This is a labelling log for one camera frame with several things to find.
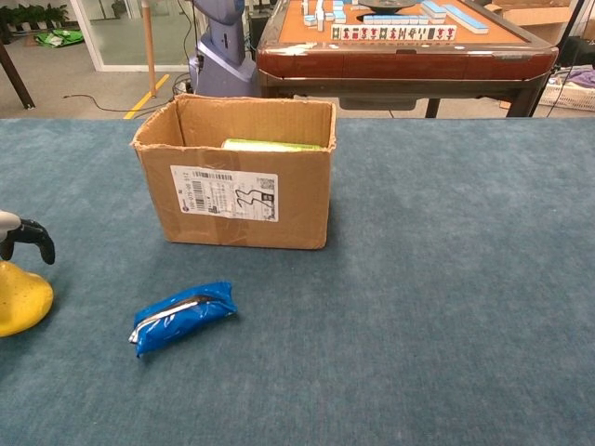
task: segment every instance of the floor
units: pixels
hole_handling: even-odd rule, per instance
[[[21,38],[7,46],[13,63],[27,85],[35,109],[24,110],[4,71],[0,70],[0,118],[123,118],[149,90],[146,72],[96,72],[84,44],[64,48],[36,46],[31,39]],[[169,77],[160,88],[157,98],[150,99],[144,107],[157,106],[172,97],[172,85],[183,72],[157,73],[157,79]],[[98,109],[90,98],[65,98],[84,94],[93,96]],[[420,100],[412,111],[345,111],[338,110],[345,118],[423,118],[427,101]],[[438,118],[498,118],[506,116],[498,101],[483,99],[443,100]],[[544,117],[593,117],[590,111],[576,111],[539,106],[535,116]]]

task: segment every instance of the white basket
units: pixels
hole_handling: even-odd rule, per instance
[[[548,85],[539,101],[541,105],[556,105],[565,109],[595,112],[595,88],[577,85]]]

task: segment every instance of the black cable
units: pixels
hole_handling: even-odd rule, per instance
[[[194,0],[190,0],[192,5],[192,23],[194,23],[194,43],[198,47],[198,30],[196,29],[196,11],[194,10]]]
[[[588,14],[586,15],[587,17],[591,17],[591,14],[593,13],[593,7],[595,7],[595,3],[591,4],[591,8],[589,9]],[[567,31],[567,33],[565,33],[566,40],[564,41],[564,43],[562,45],[562,48],[560,48],[560,54],[566,48],[566,44],[568,44],[568,41],[570,40],[569,35],[570,35],[570,31],[571,30],[566,30],[566,31]],[[564,80],[562,81],[562,85],[560,86],[560,91],[558,92],[558,97],[556,97],[556,100],[554,100],[554,103],[551,106],[551,108],[549,109],[548,114],[546,115],[546,118],[549,118],[549,116],[551,115],[551,113],[553,112],[553,110],[558,105],[558,101],[562,97],[562,92],[564,91],[564,86],[566,85],[566,82],[568,81],[568,78],[570,77],[570,74],[573,72],[573,69],[575,68],[576,58],[578,58],[578,51],[579,50],[580,50],[580,46],[576,46],[575,54],[573,55],[573,61],[570,64],[570,70],[568,70],[568,73],[564,77]]]
[[[252,46],[252,42],[250,42],[250,34],[244,37],[244,46],[247,46],[248,49],[252,49],[256,51],[257,49]]]
[[[192,31],[192,21],[190,20],[190,17],[188,17],[188,14],[186,14],[186,11],[182,7],[182,4],[179,2],[179,0],[178,0],[178,6],[182,10],[184,17],[188,21],[188,31],[186,32],[186,35],[184,36],[184,44],[183,45],[184,45],[184,54],[186,55],[186,63],[190,63],[190,57],[188,56],[188,51],[186,51],[186,40],[188,39],[188,36],[190,35],[190,31]]]
[[[183,72],[182,74],[180,74],[180,75],[179,75],[179,76],[178,76],[178,77],[177,77],[177,78],[174,80],[174,83],[173,83],[173,85],[171,86],[171,94],[172,94],[174,97],[175,97],[175,96],[177,96],[177,95],[178,95],[178,94],[180,94],[180,93],[186,93],[186,91],[179,91],[179,89],[178,89],[178,84],[179,84],[179,83],[180,83],[182,80],[183,80],[183,81],[188,81],[188,80],[190,80],[190,76],[189,76],[189,75],[188,75],[186,72]]]
[[[63,96],[62,98],[63,99],[66,99],[66,98],[90,98],[98,109],[103,110],[104,112],[117,112],[117,113],[142,112],[144,110],[158,109],[159,107],[163,107],[164,105],[166,105],[169,102],[168,101],[168,102],[164,102],[162,104],[151,105],[151,107],[145,107],[144,109],[138,109],[138,110],[116,110],[116,109],[106,109],[105,107],[101,107],[97,103],[95,98],[93,98],[91,95],[66,95],[66,96]]]
[[[573,10],[572,15],[570,16],[570,19],[568,20],[568,24],[566,26],[566,28],[564,28],[564,32],[562,33],[562,37],[560,38],[560,42],[558,42],[558,49],[560,50],[560,53],[562,53],[562,48],[564,46],[566,46],[566,43],[568,42],[568,38],[570,37],[570,33],[572,32],[573,28],[576,25],[576,21],[578,20],[578,15],[580,14],[580,10],[583,8],[583,5],[585,4],[585,0],[577,0],[576,5],[575,5],[575,9]]]
[[[143,113],[139,113],[139,114],[137,114],[137,115],[134,117],[134,119],[138,119],[138,118],[139,118],[139,117],[141,117],[141,116],[146,116],[147,114],[151,114],[151,113],[155,113],[155,112],[156,112],[156,110],[145,111],[145,112],[143,112]]]

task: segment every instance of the yellow floor line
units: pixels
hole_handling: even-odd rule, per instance
[[[169,79],[169,74],[165,74],[164,77],[162,77],[161,79],[159,79],[159,82],[157,84],[155,84],[155,89],[158,90],[161,85],[163,85],[165,83],[165,81]],[[132,117],[135,115],[136,112],[138,112],[143,105],[145,105],[147,103],[147,101],[151,98],[151,91],[148,92],[145,96],[142,97],[142,99],[137,102],[137,104],[130,109],[130,111],[124,116],[124,119],[132,119]]]

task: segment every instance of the blue carpet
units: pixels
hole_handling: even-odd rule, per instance
[[[0,122],[14,261],[53,309],[0,339],[1,445],[591,445],[593,120],[344,120],[322,251],[170,244],[139,123]],[[135,357],[134,313],[233,283],[240,311]]]

